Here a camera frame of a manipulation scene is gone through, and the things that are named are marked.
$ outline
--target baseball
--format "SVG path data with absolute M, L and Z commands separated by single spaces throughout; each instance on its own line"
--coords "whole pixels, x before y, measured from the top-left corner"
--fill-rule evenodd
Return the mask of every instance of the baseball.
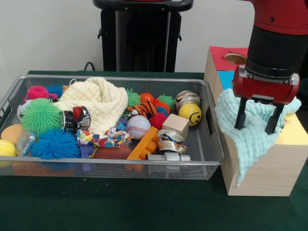
M 32 101 L 32 100 L 27 100 L 26 102 L 22 102 L 22 103 L 18 106 L 18 108 L 17 108 L 17 118 L 18 118 L 19 120 L 21 120 L 21 118 L 23 117 L 23 115 L 22 115 L 21 113 L 25 110 L 25 108 L 26 108 L 28 105 L 30 105 L 31 101 Z
M 134 135 L 134 140 L 140 141 L 150 130 L 151 124 L 147 118 L 141 115 L 135 115 L 127 122 L 126 130 Z

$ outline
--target yellow smiley face ball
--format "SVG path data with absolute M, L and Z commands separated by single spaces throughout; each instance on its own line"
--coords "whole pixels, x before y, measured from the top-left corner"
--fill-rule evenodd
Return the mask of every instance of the yellow smiley face ball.
M 179 110 L 179 116 L 189 120 L 189 126 L 199 124 L 202 118 L 202 111 L 198 105 L 194 103 L 184 104 Z

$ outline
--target blue puffer ball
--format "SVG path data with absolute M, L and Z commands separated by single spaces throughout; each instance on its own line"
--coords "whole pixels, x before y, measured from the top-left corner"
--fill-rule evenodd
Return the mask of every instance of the blue puffer ball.
M 166 108 L 164 107 L 156 107 L 158 113 L 164 113 L 164 115 L 168 118 L 169 114 Z
M 50 85 L 46 87 L 49 94 L 57 94 L 58 98 L 62 96 L 63 86 L 61 85 Z
M 62 129 L 48 130 L 33 144 L 31 156 L 42 159 L 80 158 L 76 136 Z

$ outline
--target wire mesh basket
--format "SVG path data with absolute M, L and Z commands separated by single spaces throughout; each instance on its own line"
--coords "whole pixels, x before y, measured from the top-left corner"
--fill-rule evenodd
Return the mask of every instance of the wire mesh basket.
M 71 79 L 84 81 L 80 76 L 36 76 L 18 78 L 0 102 L 0 131 L 18 123 L 16 112 L 27 89 L 34 85 L 69 85 Z M 140 178 L 208 180 L 225 159 L 225 141 L 219 130 L 211 90 L 207 83 L 195 79 L 154 79 L 105 77 L 117 87 L 133 89 L 137 93 L 150 92 L 154 97 L 166 94 L 173 98 L 183 90 L 201 96 L 203 113 L 200 123 L 190 127 L 183 143 L 188 147 L 191 161 L 149 161 L 110 159 L 57 159 L 37 157 L 0 156 L 0 175 L 10 176 L 62 176 L 93 178 Z

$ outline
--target green table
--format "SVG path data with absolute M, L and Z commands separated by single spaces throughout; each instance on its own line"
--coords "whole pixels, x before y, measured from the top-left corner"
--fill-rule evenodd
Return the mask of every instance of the green table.
M 203 74 L 29 72 L 89 76 Z M 229 197 L 209 181 L 0 177 L 0 230 L 307 230 L 308 167 L 290 197 Z

